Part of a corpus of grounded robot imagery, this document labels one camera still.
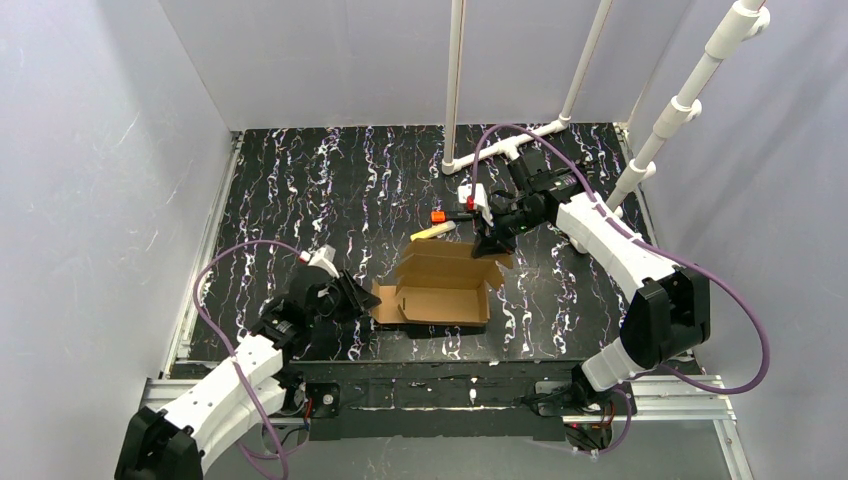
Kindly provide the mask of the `brown cardboard box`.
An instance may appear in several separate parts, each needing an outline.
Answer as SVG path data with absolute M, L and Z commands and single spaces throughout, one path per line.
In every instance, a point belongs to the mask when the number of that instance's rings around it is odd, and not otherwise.
M 381 304 L 372 316 L 382 326 L 484 327 L 491 318 L 489 294 L 504 285 L 510 254 L 472 256 L 474 245 L 438 239 L 412 241 L 396 265 L 394 285 L 374 282 Z

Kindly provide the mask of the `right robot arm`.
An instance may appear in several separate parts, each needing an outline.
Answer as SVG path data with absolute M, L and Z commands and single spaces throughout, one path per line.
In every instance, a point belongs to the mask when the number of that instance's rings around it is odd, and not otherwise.
M 709 339 L 708 279 L 691 267 L 649 251 L 569 168 L 551 168 L 539 152 L 512 160 L 515 189 L 498 191 L 507 204 L 473 181 L 458 190 L 475 225 L 475 258 L 510 254 L 516 238 L 545 223 L 597 261 L 626 296 L 619 336 L 571 371 L 568 384 L 530 394 L 522 403 L 538 414 L 603 403 L 617 385 L 647 373 Z

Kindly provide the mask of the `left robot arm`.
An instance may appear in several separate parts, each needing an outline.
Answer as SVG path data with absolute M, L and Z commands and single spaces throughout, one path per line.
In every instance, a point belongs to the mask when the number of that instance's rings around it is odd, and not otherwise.
M 346 270 L 332 277 L 303 268 L 262 308 L 232 356 L 182 395 L 130 419 L 115 478 L 203 478 L 225 450 L 284 407 L 295 386 L 286 366 L 317 324 L 353 321 L 380 303 Z

